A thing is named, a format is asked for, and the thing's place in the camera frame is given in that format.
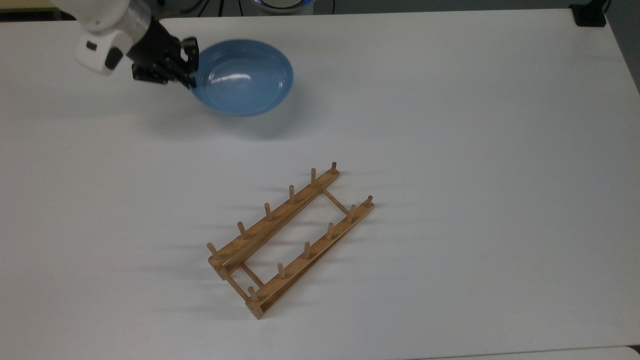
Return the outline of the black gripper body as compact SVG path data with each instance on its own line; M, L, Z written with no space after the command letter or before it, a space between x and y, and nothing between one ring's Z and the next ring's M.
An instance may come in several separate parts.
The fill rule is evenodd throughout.
M151 18L144 36L126 54L132 60L134 80L166 85L175 82L173 71L183 71L181 42Z

